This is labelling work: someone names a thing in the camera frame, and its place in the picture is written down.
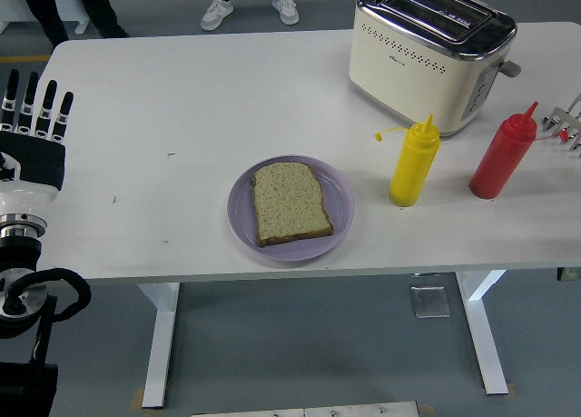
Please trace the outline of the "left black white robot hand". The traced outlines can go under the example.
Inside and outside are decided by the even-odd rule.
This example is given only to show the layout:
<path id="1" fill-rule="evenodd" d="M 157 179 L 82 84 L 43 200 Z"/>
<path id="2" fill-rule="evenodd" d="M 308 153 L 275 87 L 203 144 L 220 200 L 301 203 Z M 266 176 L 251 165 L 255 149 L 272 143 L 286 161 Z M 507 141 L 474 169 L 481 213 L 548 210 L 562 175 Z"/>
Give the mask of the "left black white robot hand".
<path id="1" fill-rule="evenodd" d="M 48 83 L 35 110 L 38 73 L 29 75 L 21 104 L 17 102 L 19 78 L 13 69 L 1 98 L 1 214 L 39 216 L 63 187 L 63 140 L 74 94 L 65 93 L 52 116 L 57 82 Z"/>

